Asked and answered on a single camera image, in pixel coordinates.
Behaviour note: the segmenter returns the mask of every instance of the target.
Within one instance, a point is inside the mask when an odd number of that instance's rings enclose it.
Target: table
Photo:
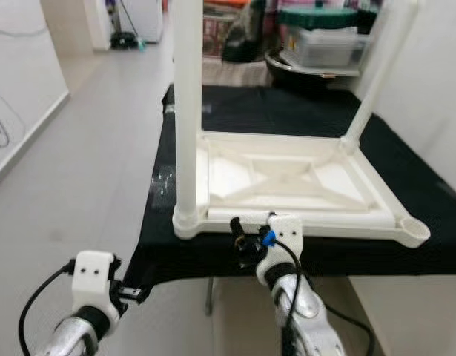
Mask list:
[[[164,107],[174,103],[171,87]],[[300,95],[278,88],[203,88],[207,131],[338,137],[360,102],[346,91]],[[173,233],[176,202],[175,113],[166,110],[139,243],[124,278],[144,288],[169,280],[252,275],[240,269],[230,234]],[[410,214],[432,236],[417,249],[393,241],[304,237],[303,267],[312,275],[456,274],[456,193],[379,117],[373,116],[361,149]]]

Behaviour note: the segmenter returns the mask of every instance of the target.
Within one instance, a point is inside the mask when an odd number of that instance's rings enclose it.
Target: white plastic rod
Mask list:
[[[342,137],[344,148],[349,154],[354,153],[360,146],[361,134],[368,124],[378,96],[386,83],[386,78],[388,77],[391,69],[394,67],[396,58],[406,42],[407,36],[414,24],[414,20],[417,18],[419,10],[418,0],[400,0],[399,2],[400,4],[396,4],[396,6],[399,8],[402,7],[403,10],[401,20],[398,25],[399,29],[394,31],[397,35],[392,40],[391,50],[384,56],[376,75],[371,81],[368,92],[366,93],[363,102],[361,103],[361,106],[348,129],[348,132],[344,137]]]
[[[181,237],[195,229],[196,139],[202,103],[202,0],[175,0],[176,206],[174,229]]]

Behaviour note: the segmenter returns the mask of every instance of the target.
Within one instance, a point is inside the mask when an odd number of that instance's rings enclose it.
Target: gray floor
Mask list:
[[[161,99],[173,78],[170,28],[145,53],[110,53],[80,86],[0,186],[0,355],[20,355],[16,326],[34,288],[78,251],[101,249],[127,267],[139,236],[162,126]],[[275,356],[271,298],[252,278],[217,280],[212,317],[206,280],[167,283],[134,306],[100,355]],[[348,311],[341,283],[326,282]],[[29,313],[30,349],[70,311],[70,278]],[[357,330],[337,323],[350,355]]]

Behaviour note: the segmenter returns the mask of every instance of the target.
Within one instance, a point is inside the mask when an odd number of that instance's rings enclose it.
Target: black fabric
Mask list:
[[[164,102],[174,102],[173,88]],[[202,126],[207,131],[340,136],[358,105],[348,92],[306,98],[276,88],[205,87]],[[456,193],[379,117],[371,118],[361,149],[432,237],[417,249],[392,241],[305,237],[301,262],[306,271],[330,276],[456,274]],[[186,277],[253,274],[253,268],[239,268],[230,234],[200,234],[189,241],[174,235],[176,182],[168,172],[175,173],[174,113],[164,118],[139,244],[125,284],[150,288]]]

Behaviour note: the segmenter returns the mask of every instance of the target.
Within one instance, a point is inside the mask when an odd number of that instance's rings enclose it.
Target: clear plastic box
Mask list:
[[[289,27],[284,60],[303,67],[357,70],[370,42],[369,35],[358,35],[353,28],[309,31]]]

